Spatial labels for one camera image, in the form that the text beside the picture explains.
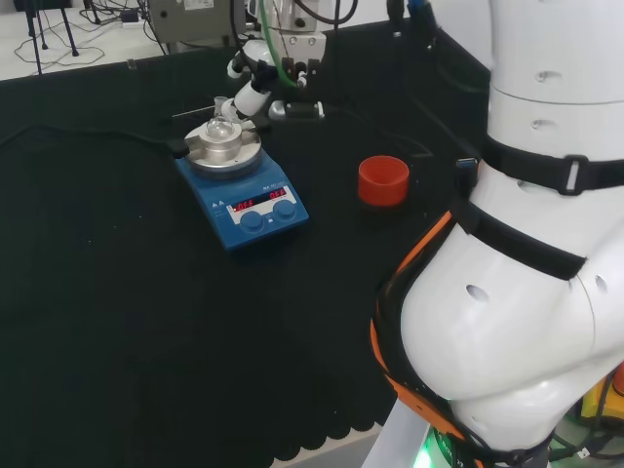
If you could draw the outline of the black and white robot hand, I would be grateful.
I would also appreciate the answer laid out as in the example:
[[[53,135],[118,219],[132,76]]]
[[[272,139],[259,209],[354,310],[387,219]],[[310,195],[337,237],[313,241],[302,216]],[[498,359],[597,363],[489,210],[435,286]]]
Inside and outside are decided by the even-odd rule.
[[[326,41],[310,36],[306,45],[302,38],[291,36],[285,45],[279,46],[272,39],[248,40],[228,63],[227,73],[238,79],[250,74],[250,81],[235,97],[229,98],[221,107],[223,116],[236,123],[243,123],[259,115],[263,110],[272,119],[288,116],[294,108],[292,103],[269,100],[275,89],[304,90],[317,75],[325,53]]]

